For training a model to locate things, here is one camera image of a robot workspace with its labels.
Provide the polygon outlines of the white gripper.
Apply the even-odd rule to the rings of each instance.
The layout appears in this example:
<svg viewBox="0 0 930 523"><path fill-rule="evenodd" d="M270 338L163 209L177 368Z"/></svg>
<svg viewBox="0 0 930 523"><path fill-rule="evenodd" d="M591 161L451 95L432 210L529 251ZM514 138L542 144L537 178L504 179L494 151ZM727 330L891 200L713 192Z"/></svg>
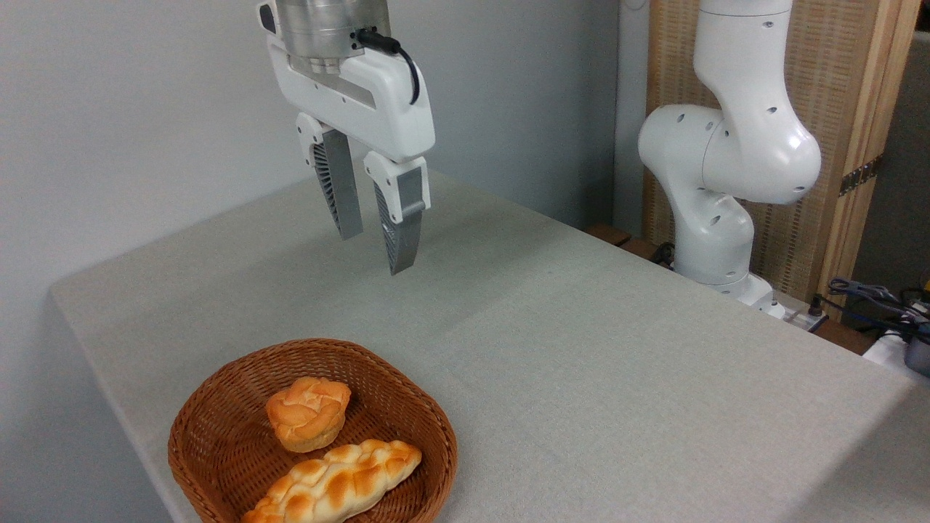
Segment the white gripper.
<svg viewBox="0 0 930 523"><path fill-rule="evenodd" d="M342 240L363 232L348 137L373 150L363 165L389 271L399 274L415 262L423 213L431 208L427 163L419 156L435 144L435 133L422 75L391 37L388 4L262 2L258 17L283 96L303 112L296 117L302 155Z"/></svg>

